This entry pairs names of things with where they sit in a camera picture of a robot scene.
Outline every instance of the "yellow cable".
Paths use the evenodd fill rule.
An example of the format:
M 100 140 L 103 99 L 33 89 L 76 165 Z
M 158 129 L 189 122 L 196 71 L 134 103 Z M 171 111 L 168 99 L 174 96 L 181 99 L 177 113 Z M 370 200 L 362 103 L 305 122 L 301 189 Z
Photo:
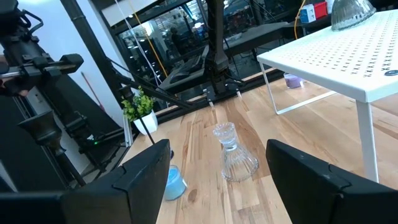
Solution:
M 135 15 L 135 17 L 136 17 L 136 19 L 137 19 L 139 25 L 145 30 L 145 27 L 142 26 L 141 21 L 139 20 L 138 15 L 137 15 L 136 11 L 134 10 L 134 8 L 133 8 L 131 2 L 130 2 L 130 1 L 128 1 L 128 2 L 129 2 L 130 8 L 131 8 L 132 12 L 134 13 L 134 15 Z M 155 50 L 154 46 L 152 45 L 152 42 L 149 40 L 149 36 L 148 36 L 146 30 L 145 30 L 145 36 L 146 36 L 146 38 L 147 38 L 147 40 L 148 40 L 148 42 L 149 42 L 149 45 L 150 45 L 151 49 L 152 49 L 152 50 L 154 51 L 154 53 L 155 53 L 156 59 L 157 59 L 157 61 L 159 62 L 160 67 L 162 67 L 163 73 L 164 73 L 165 76 L 167 77 L 168 75 L 167 75 L 166 69 L 164 69 L 162 62 L 160 61 L 159 56 L 157 55 L 156 50 Z
M 295 20 L 294 20 L 294 37 L 296 38 L 296 40 L 298 39 L 298 38 L 297 38 L 297 31 L 296 31 L 297 18 L 299 17 L 300 11 L 301 11 L 301 9 L 303 8 L 304 3 L 305 3 L 305 0 L 303 0 L 303 3 L 301 4 L 300 9 L 298 9 L 297 16 L 296 16 L 296 18 L 295 18 Z

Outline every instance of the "white metal table leg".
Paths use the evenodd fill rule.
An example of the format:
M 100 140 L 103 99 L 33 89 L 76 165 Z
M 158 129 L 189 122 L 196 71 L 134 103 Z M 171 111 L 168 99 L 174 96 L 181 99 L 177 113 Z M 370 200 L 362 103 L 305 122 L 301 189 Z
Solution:
M 263 74 L 263 76 L 264 76 L 264 79 L 266 80 L 268 93 L 269 93 L 269 96 L 270 96 L 270 98 L 271 98 L 272 104 L 273 104 L 273 106 L 274 106 L 274 111 L 275 111 L 275 113 L 276 113 L 277 115 L 286 113 L 286 112 L 288 112 L 288 111 L 294 110 L 294 109 L 296 109 L 296 108 L 299 108 L 299 107 L 301 107 L 301 106 L 307 105 L 307 104 L 309 104 L 309 103 L 315 102 L 315 101 L 317 101 L 317 100 L 323 99 L 323 98 L 325 98 L 325 97 L 331 96 L 331 95 L 333 95 L 333 94 L 336 93 L 335 91 L 329 91 L 329 92 L 324 93 L 324 94 L 322 94 L 322 95 L 313 97 L 313 98 L 311 98 L 311 99 L 309 99 L 309 100 L 305 100 L 305 101 L 303 101 L 303 102 L 297 103 L 296 105 L 289 106 L 289 107 L 287 107 L 287 108 L 285 108 L 285 109 L 282 109 L 282 110 L 278 110 L 278 109 L 276 108 L 276 105 L 275 105 L 274 97 L 272 96 L 271 87 L 269 86 L 267 74 L 266 74 L 266 71 L 264 70 L 264 65 L 263 65 L 261 62 L 260 62 L 260 67 L 261 67 L 261 71 L 262 71 L 262 74 Z
M 123 115 L 123 129 L 124 129 L 124 142 L 126 147 L 131 147 L 132 136 L 131 136 L 131 123 L 126 115 Z
M 358 111 L 359 134 L 361 136 L 362 157 L 365 175 L 368 179 L 379 182 L 377 174 L 376 147 L 374 145 L 373 120 L 370 103 L 356 101 Z

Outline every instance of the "purple object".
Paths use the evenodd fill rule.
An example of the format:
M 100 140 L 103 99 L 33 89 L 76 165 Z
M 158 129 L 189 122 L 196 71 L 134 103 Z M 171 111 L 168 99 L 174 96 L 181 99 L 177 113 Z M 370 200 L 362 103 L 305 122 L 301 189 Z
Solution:
M 287 88 L 297 88 L 297 87 L 301 87 L 303 84 L 303 79 L 300 77 L 297 77 L 295 75 L 285 72 L 284 77 L 285 77 Z

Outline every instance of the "white flower pot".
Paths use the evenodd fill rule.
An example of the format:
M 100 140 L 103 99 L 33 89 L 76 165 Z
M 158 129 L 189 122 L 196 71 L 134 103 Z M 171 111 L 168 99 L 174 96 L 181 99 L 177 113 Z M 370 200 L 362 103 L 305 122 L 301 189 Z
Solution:
M 149 133 L 153 133 L 157 130 L 157 119 L 153 110 L 147 116 L 142 117 L 142 121 L 145 123 L 145 126 L 147 126 Z M 142 134 L 148 135 L 139 119 L 135 120 L 134 124 Z

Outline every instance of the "green plant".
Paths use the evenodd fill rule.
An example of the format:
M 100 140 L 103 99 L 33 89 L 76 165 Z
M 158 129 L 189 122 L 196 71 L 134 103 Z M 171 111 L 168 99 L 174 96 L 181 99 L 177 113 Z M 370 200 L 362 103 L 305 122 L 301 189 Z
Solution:
M 151 97 L 146 96 L 144 94 L 141 86 L 138 89 L 139 89 L 139 94 L 138 96 L 137 95 L 134 96 L 133 103 L 137 107 L 138 113 L 142 118 L 150 114 L 150 112 L 152 112 L 152 108 L 154 107 L 154 100 Z M 138 115 L 135 109 L 132 107 L 131 103 L 128 100 L 123 100 L 122 104 L 124 106 L 123 113 L 127 115 L 129 121 L 137 120 Z

